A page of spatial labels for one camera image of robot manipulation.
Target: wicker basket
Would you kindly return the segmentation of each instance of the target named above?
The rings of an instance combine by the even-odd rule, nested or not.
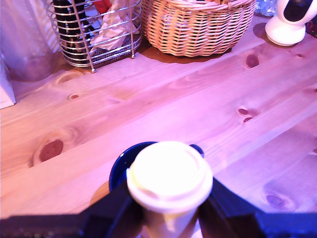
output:
[[[142,8],[142,28],[154,47],[175,56],[210,56],[238,43],[251,23],[255,0],[142,0]]]

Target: white box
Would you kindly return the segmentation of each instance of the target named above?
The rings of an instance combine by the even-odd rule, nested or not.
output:
[[[6,108],[15,104],[14,92],[10,83],[9,72],[1,60],[0,69],[0,108]]]

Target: white plastic lid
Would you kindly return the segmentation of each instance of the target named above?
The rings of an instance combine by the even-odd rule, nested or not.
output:
[[[143,149],[127,170],[132,197],[158,213],[180,213],[200,206],[212,187],[212,172],[201,154],[176,141]]]

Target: white speaker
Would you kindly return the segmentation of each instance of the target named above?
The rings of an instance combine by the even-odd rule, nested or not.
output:
[[[317,14],[317,0],[278,0],[276,16],[265,25],[270,41],[291,46],[305,36],[305,23]]]

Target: white device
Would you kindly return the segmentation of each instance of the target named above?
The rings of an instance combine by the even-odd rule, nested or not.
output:
[[[265,25],[267,37],[281,46],[296,44],[305,36],[305,23],[316,14],[317,0],[277,0],[276,16]]]
[[[9,71],[0,58],[0,108],[6,108],[15,104],[14,92],[10,83]]]

